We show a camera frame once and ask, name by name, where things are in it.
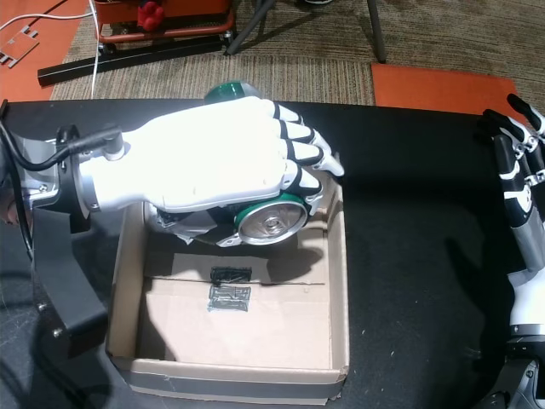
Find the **metal stand leg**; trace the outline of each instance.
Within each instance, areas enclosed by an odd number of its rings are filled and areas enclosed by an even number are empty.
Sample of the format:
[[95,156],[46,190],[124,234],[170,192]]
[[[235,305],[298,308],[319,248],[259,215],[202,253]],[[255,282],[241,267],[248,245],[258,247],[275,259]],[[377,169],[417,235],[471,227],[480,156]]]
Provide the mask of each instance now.
[[381,20],[378,16],[376,8],[376,0],[367,0],[369,7],[369,15],[371,19],[371,27],[373,28],[373,37],[375,38],[375,53],[378,62],[386,62],[386,47],[384,46],[384,37],[382,36]]
[[237,37],[232,41],[231,45],[227,48],[226,55],[234,55],[238,51],[240,44],[249,36],[249,34],[254,30],[255,26],[267,15],[267,12],[273,8],[276,0],[257,0],[255,2],[255,13],[252,16],[248,25],[237,35]]

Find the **orange mat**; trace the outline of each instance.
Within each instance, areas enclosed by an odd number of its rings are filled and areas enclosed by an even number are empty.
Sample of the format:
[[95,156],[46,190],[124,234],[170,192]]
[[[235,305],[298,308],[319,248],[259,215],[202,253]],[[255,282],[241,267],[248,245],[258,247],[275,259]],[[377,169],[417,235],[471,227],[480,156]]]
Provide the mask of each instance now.
[[507,102],[514,82],[491,75],[372,64],[379,107],[428,109],[480,115],[486,108],[525,122]]
[[[60,0],[0,0],[0,25],[16,15],[42,14]],[[84,14],[88,0],[68,0],[51,14]],[[0,46],[4,45],[21,28],[33,19],[18,20],[0,32]],[[53,87],[42,88],[37,81],[37,70],[60,64],[76,34],[81,20],[45,20],[32,25],[31,31],[37,30],[36,40],[39,45],[26,55],[13,68],[8,63],[0,66],[0,97],[9,101],[48,100]]]

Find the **robotic hand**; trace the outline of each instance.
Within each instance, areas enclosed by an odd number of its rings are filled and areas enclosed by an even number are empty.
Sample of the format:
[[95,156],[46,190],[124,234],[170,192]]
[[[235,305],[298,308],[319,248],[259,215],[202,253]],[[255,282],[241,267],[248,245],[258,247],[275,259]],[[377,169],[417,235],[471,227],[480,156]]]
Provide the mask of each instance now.
[[287,239],[318,209],[320,171],[344,173],[301,116],[258,96],[163,115],[121,137],[102,134],[90,140],[109,146],[72,147],[69,157],[83,212],[146,202],[148,221],[188,244]]
[[545,181],[545,117],[516,95],[509,95],[508,102],[536,132],[492,110],[484,112],[483,123],[493,136],[507,216],[526,270],[509,275],[515,301],[507,361],[496,385],[475,409],[544,409],[545,229],[532,187]]

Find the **open cardboard box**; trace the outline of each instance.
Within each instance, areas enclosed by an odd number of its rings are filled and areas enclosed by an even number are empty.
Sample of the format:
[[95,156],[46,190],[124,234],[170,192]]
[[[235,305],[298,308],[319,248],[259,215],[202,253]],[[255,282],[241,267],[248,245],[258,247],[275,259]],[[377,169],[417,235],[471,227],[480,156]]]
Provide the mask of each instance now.
[[[323,208],[269,246],[186,245],[149,230],[143,204],[126,210],[106,350],[132,389],[306,405],[340,394],[349,359],[344,214],[341,187],[322,183]],[[218,271],[243,278],[212,284]]]

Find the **brown carpet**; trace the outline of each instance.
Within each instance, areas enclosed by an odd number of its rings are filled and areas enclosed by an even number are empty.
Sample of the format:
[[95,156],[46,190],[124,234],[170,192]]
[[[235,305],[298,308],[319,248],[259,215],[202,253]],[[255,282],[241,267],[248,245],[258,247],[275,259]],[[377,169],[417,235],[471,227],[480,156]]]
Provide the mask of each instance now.
[[[512,78],[545,111],[545,2],[542,0],[379,0],[389,64]],[[238,26],[252,10],[238,4]],[[91,19],[66,61],[95,52]],[[215,84],[243,79],[281,101],[374,103],[372,34],[365,0],[309,8],[278,1],[233,57],[198,55],[98,75],[97,98],[200,98]],[[54,88],[52,99],[85,99],[90,78]]]

